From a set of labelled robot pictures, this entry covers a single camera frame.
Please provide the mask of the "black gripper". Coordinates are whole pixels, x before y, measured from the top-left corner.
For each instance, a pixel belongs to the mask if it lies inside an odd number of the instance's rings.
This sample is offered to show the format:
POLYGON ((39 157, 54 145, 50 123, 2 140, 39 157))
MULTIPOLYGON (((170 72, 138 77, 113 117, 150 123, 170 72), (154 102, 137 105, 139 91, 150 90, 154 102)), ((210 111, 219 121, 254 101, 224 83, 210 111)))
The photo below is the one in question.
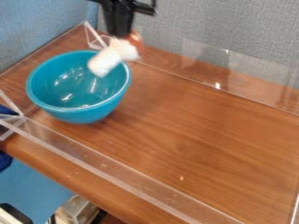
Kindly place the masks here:
POLYGON ((142 3, 138 0, 90 0, 102 5, 105 11, 105 19, 107 25, 107 32, 111 36, 119 34, 125 37, 133 28, 134 14, 142 13, 153 16, 157 6, 157 0, 151 3, 142 3), (117 24, 117 16, 119 15, 119 28, 117 24))

